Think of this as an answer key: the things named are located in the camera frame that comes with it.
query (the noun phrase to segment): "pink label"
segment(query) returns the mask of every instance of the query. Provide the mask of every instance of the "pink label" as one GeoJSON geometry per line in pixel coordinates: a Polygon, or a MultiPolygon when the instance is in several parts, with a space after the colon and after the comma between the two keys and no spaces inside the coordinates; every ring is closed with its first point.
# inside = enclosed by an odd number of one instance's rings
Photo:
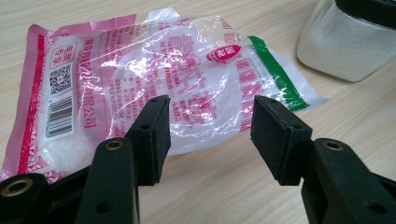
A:
{"type": "Polygon", "coordinates": [[[209,61],[216,63],[226,63],[227,60],[233,58],[241,50],[238,45],[229,45],[217,49],[213,49],[206,55],[209,61]]]}

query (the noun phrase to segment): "pink packaging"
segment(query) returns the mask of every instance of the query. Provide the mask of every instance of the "pink packaging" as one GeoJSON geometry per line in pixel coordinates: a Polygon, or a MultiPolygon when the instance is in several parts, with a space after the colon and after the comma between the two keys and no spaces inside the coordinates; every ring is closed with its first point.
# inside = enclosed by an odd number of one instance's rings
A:
{"type": "Polygon", "coordinates": [[[325,101],[291,63],[267,49],[287,74],[274,77],[257,45],[238,39],[219,16],[175,14],[139,24],[135,18],[55,32],[30,27],[2,179],[35,172],[53,183],[90,165],[96,146],[124,136],[145,102],[158,95],[172,99],[169,155],[214,147],[248,130],[255,94],[294,110],[325,101]],[[298,99],[288,98],[282,78],[298,99]],[[304,105],[293,107],[296,102],[304,105]]]}

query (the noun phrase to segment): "light wood surface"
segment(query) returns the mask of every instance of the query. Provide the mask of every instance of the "light wood surface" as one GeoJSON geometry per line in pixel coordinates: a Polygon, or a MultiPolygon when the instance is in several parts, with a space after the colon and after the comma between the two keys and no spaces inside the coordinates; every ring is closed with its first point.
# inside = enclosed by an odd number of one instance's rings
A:
{"type": "MultiPolygon", "coordinates": [[[[0,165],[20,90],[26,34],[32,23],[60,26],[173,7],[181,15],[218,14],[241,36],[256,35],[289,58],[330,101],[297,115],[313,139],[349,144],[373,172],[396,179],[396,61],[359,83],[326,76],[296,56],[315,0],[263,1],[21,1],[0,2],[0,165]]],[[[143,223],[307,223],[301,187],[280,187],[249,139],[170,157],[155,187],[140,188],[143,223]]]]}

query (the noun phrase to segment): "qr code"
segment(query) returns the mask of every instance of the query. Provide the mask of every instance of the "qr code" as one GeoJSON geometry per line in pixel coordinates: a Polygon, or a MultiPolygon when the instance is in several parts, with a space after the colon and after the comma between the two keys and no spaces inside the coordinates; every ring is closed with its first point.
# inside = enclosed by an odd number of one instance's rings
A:
{"type": "Polygon", "coordinates": [[[50,94],[56,94],[72,87],[71,64],[49,74],[50,94]]]}

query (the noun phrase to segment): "green stripe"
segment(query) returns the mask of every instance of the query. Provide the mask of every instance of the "green stripe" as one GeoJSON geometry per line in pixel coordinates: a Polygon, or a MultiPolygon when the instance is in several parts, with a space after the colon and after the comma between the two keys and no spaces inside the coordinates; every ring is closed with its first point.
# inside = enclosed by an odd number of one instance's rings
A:
{"type": "Polygon", "coordinates": [[[286,100],[288,108],[291,111],[296,111],[308,107],[309,104],[307,104],[300,96],[300,93],[294,87],[289,76],[286,74],[285,70],[283,70],[282,66],[280,66],[276,61],[264,41],[254,35],[251,35],[248,38],[253,43],[254,49],[262,60],[262,63],[274,79],[277,88],[283,92],[283,98],[286,100]]]}

